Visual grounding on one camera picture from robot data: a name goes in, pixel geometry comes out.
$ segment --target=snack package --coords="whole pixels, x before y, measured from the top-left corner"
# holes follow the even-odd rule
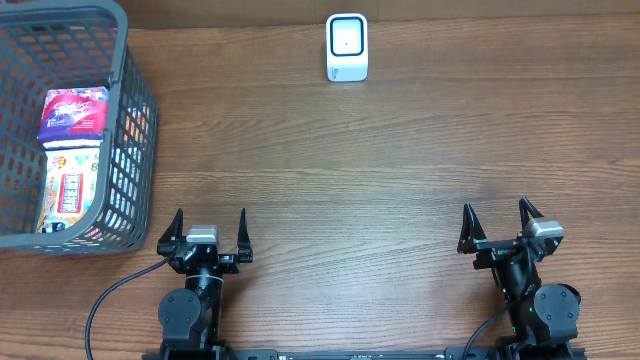
[[[100,146],[108,106],[105,87],[49,90],[38,140],[45,149]]]
[[[142,107],[142,111],[136,108],[129,108],[131,116],[127,116],[124,134],[124,141],[135,140],[137,142],[146,141],[147,121],[142,114],[149,116],[149,108],[147,106]]]
[[[93,202],[99,148],[47,151],[47,178],[36,232],[64,230],[80,220]]]

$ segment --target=white device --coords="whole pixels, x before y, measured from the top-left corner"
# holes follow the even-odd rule
[[[331,15],[327,20],[327,77],[362,81],[369,72],[367,19],[362,14]]]

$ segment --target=wood grain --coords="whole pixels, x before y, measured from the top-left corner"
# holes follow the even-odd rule
[[[179,207],[227,250],[247,208],[255,263],[224,296],[236,347],[463,345],[500,297],[455,253],[462,205],[504,239],[523,194],[566,226],[539,272],[583,294],[575,345],[640,358],[640,16],[372,24],[357,84],[327,82],[322,41],[316,25],[132,32],[162,115],[148,244],[0,253],[0,358],[84,358],[93,302],[159,260]],[[96,359],[155,351],[157,304],[182,284],[162,268],[113,293]]]
[[[19,2],[25,0],[8,0]],[[370,22],[640,13],[635,0],[117,0],[131,28],[324,24],[339,12]]]

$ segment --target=wooden table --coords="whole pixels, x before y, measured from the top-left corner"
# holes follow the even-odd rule
[[[0,358],[84,358],[90,307],[160,260],[180,207],[225,250],[247,208],[255,263],[227,278],[223,308],[238,348],[463,345],[501,298],[456,254],[462,206],[505,239],[523,194],[566,227],[538,269],[583,295],[574,344],[640,357],[640,16],[371,24],[369,79],[353,84],[327,81],[323,41],[315,25],[132,31],[161,110],[149,240],[2,252]],[[158,302],[183,281],[165,267],[113,293],[96,359],[157,350]]]

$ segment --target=gray plastic basket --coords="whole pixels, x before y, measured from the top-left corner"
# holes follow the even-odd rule
[[[0,248],[47,254],[140,247],[151,206],[158,108],[113,1],[0,5]],[[46,155],[36,136],[50,89],[107,86],[95,197],[67,229],[36,234]]]

